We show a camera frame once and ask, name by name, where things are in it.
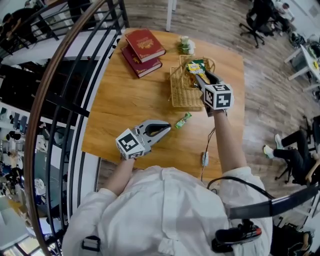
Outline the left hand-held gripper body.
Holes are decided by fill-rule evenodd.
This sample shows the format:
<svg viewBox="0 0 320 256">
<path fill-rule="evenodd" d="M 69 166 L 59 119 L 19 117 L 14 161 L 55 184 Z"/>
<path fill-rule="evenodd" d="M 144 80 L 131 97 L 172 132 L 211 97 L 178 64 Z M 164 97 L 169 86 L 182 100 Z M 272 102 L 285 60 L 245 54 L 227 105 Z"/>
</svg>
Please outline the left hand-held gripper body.
<svg viewBox="0 0 320 256">
<path fill-rule="evenodd" d="M 131 129 L 126 129 L 115 142 L 125 160 L 145 156 L 152 150 L 152 139 L 147 134 L 147 127 L 151 123 L 142 123 Z"/>
</svg>

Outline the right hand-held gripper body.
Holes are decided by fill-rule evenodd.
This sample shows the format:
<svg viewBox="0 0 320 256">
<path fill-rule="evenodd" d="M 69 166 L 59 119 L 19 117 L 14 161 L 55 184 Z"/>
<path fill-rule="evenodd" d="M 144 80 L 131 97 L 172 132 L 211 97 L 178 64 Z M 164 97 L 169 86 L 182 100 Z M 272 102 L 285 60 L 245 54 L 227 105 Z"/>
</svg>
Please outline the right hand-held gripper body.
<svg viewBox="0 0 320 256">
<path fill-rule="evenodd" d="M 212 117 L 214 111 L 226 111 L 234 105 L 234 92 L 229 84 L 207 84 L 201 91 L 201 100 L 208 117 Z"/>
</svg>

